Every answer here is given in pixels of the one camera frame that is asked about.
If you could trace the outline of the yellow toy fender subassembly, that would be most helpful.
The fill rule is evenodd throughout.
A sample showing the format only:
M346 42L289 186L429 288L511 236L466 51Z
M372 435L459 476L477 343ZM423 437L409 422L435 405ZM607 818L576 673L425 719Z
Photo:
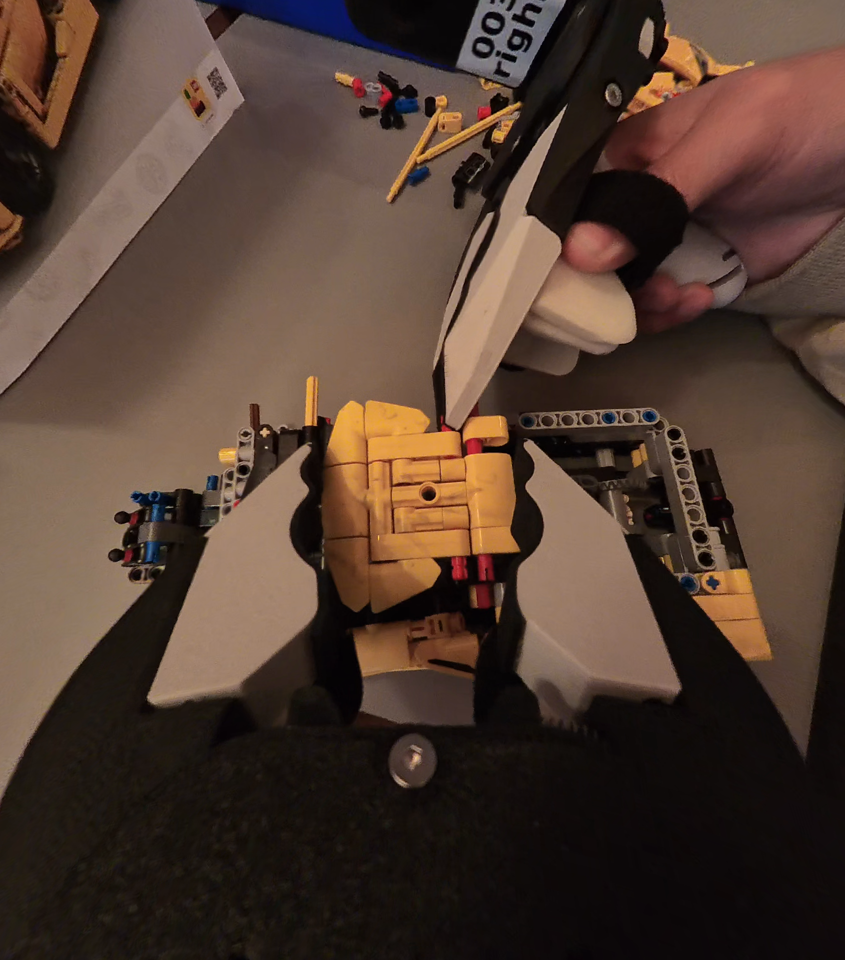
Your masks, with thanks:
M487 625L469 623L462 612L418 620L369 623L348 630L364 678L406 671L435 671L471 680Z

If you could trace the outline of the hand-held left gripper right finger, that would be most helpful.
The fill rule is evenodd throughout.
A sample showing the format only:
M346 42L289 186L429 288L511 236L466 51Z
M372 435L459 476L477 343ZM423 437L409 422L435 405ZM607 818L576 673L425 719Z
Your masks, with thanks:
M525 450L543 528L516 573L517 674L542 708L587 708L598 695L671 703L680 680L621 525L533 441Z

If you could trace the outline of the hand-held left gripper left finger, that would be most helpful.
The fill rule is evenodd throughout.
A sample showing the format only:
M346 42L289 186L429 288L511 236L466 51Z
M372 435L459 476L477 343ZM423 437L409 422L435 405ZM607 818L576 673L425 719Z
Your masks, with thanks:
M348 615L320 558L321 457L305 443L222 518L182 602L149 691L168 708L241 700L286 713L296 690L321 683L349 700Z

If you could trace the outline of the toy car instruction booklet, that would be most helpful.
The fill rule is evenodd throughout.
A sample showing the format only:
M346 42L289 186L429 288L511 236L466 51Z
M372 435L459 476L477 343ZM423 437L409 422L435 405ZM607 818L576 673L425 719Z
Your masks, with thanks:
M243 104L190 1L102 4L46 214L0 254L0 394L37 358Z

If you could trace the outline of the pile of small toy pieces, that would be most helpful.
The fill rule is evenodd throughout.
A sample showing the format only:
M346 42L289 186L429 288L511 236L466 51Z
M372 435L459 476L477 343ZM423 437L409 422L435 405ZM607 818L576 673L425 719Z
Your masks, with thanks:
M620 119L643 113L719 77L754 65L752 60L742 64L722 63L699 45L669 29L665 36L668 46L656 72L637 90L621 112ZM384 71L379 71L375 80L337 71L333 80L351 91L358 101L359 116L376 119L383 130L402 130L405 119L412 114L424 117L422 133L386 195L389 205L405 188L416 186L429 177L430 162L479 139L475 153L460 163L451 179L453 206L462 208L468 195L475 192L488 175L490 161L498 157L511 137L512 128L522 111L521 101L505 92L502 83L488 79L481 79L479 84L491 93L491 97L478 106L472 124L465 122L464 112L450 109L447 96L421 98L415 86L401 85Z

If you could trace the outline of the grey desk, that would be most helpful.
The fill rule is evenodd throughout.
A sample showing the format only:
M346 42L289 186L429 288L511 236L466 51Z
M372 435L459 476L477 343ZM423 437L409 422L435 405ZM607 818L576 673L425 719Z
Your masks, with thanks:
M195 486L250 402L298 423L347 401L432 413L430 367L479 210L453 150L394 204L421 132L357 116L337 69L379 68L456 109L473 78L241 16L220 49L245 102L29 370L0 396L0 798L71 673L139 591L106 555L128 494ZM570 375L503 372L491 411L655 406L711 447L774 658L755 671L800 747L845 497L845 410L757 318L709 314Z

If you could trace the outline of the blue plastic bin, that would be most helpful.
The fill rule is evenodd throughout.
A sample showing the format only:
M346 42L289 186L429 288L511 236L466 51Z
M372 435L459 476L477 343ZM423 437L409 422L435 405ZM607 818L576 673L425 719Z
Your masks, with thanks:
M345 1L219 1L218 4L337 40L364 36Z

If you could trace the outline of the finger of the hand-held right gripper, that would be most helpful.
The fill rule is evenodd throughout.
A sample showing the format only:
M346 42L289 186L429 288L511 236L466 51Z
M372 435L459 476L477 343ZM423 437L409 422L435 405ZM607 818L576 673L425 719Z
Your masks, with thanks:
M487 198L443 314L435 393L444 423L460 429L501 364L564 376L577 348L521 327L561 252L562 240L526 211L564 115L536 139L503 191Z

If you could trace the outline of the yellow toy car chassis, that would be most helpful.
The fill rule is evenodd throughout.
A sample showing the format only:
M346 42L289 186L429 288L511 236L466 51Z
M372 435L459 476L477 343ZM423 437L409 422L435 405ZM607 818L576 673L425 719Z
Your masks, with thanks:
M202 489L144 488L113 520L106 558L147 585L183 544L210 532L304 443L322 455L319 559L354 627L462 613L490 625L517 558L514 440L530 440L640 538L748 662L771 646L734 507L713 450L652 407L502 415L472 411L460 429L421 410L346 403L318 413L308 378L303 426L272 426L260 406Z

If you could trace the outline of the person's right hand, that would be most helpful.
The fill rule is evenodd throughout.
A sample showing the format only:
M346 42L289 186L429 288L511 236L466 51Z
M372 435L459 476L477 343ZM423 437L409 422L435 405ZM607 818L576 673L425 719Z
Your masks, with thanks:
M741 69L621 121L604 156L676 189L753 292L845 217L845 46Z

